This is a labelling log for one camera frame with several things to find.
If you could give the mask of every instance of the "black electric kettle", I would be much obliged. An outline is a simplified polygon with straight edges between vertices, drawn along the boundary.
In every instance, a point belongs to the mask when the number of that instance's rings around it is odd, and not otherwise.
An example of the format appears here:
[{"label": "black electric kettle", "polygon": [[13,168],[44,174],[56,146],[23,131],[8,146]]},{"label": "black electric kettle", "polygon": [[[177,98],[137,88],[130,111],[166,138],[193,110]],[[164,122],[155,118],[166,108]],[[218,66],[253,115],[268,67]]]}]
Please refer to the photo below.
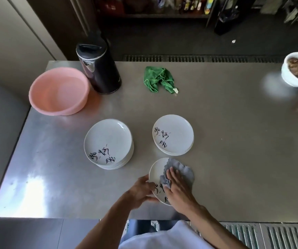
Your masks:
[{"label": "black electric kettle", "polygon": [[119,89],[121,78],[100,32],[91,33],[85,43],[77,44],[76,53],[85,75],[98,93],[110,94]]}]

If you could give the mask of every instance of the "hand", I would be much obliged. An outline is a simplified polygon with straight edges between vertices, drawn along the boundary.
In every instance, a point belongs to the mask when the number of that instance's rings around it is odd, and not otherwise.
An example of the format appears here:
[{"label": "hand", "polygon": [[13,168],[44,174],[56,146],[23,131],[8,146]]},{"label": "hand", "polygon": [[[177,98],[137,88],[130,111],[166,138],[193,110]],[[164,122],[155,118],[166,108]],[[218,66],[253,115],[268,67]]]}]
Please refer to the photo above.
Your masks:
[{"label": "hand", "polygon": [[171,181],[171,189],[164,185],[165,194],[177,212],[187,216],[190,211],[201,209],[178,170],[174,172],[173,167],[170,167],[166,171],[166,176]]},{"label": "hand", "polygon": [[144,201],[159,201],[156,197],[149,196],[155,190],[155,183],[149,183],[147,180],[149,180],[149,174],[137,179],[134,185],[126,192],[131,198],[132,209],[137,209]]}]

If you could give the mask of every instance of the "person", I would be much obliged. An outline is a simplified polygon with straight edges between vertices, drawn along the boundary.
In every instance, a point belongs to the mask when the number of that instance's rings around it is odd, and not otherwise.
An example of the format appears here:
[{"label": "person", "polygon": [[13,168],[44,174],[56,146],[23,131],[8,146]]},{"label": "person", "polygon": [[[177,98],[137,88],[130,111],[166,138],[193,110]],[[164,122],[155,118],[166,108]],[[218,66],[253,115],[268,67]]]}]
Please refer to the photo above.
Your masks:
[{"label": "person", "polygon": [[198,204],[179,171],[174,171],[171,167],[166,174],[171,181],[171,189],[166,186],[163,187],[170,204],[197,227],[202,238],[186,222],[178,221],[168,231],[137,235],[119,244],[130,211],[140,207],[144,201],[158,201],[155,197],[150,196],[155,189],[155,183],[147,182],[149,175],[146,175],[140,177],[116,201],[76,249],[247,248],[214,219],[204,206]]}]

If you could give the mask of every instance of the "green rag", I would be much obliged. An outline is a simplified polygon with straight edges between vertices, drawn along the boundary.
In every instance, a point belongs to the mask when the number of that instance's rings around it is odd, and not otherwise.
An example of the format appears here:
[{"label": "green rag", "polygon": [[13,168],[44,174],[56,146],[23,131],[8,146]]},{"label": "green rag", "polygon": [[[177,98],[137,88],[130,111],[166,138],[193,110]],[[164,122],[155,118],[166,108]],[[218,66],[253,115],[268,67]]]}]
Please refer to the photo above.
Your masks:
[{"label": "green rag", "polygon": [[174,79],[171,73],[161,67],[147,66],[144,71],[144,84],[150,89],[151,92],[158,92],[158,84],[161,83],[166,90],[170,93],[176,92],[174,87]]}]

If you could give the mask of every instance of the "pink bowl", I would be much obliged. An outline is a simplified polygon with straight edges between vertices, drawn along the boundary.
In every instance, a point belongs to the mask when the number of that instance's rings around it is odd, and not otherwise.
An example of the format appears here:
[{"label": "pink bowl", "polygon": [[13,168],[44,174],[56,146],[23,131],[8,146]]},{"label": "pink bowl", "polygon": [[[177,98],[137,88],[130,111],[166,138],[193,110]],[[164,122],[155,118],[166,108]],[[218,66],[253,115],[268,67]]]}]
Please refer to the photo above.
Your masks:
[{"label": "pink bowl", "polygon": [[45,115],[71,115],[86,104],[89,81],[79,70],[58,67],[41,74],[29,90],[33,108]]}]

